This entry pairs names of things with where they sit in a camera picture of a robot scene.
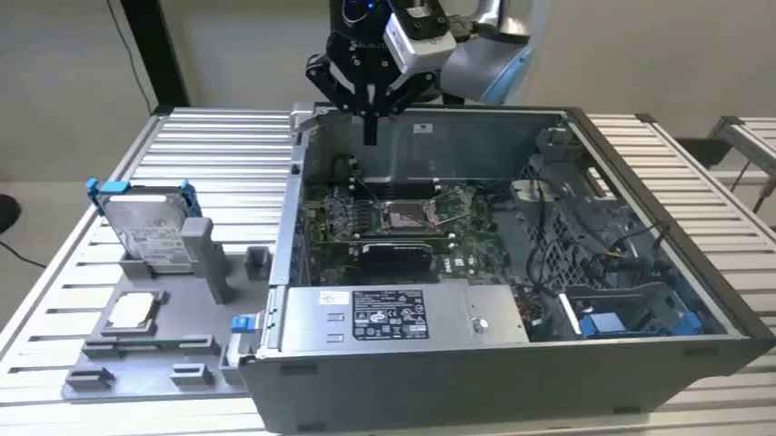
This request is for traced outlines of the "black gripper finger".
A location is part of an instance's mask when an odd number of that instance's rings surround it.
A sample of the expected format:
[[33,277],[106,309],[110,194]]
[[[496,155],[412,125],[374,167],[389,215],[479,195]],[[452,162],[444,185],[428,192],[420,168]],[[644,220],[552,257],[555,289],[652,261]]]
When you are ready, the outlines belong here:
[[370,106],[370,145],[377,145],[378,121],[404,110],[437,82],[437,74],[427,72],[413,75],[394,90],[388,83],[376,84],[376,95]]
[[306,63],[305,76],[316,85],[329,102],[342,113],[358,115],[362,119],[362,143],[372,144],[372,103],[368,89],[357,87],[357,91],[340,82],[332,71],[332,61],[326,54],[313,54]]

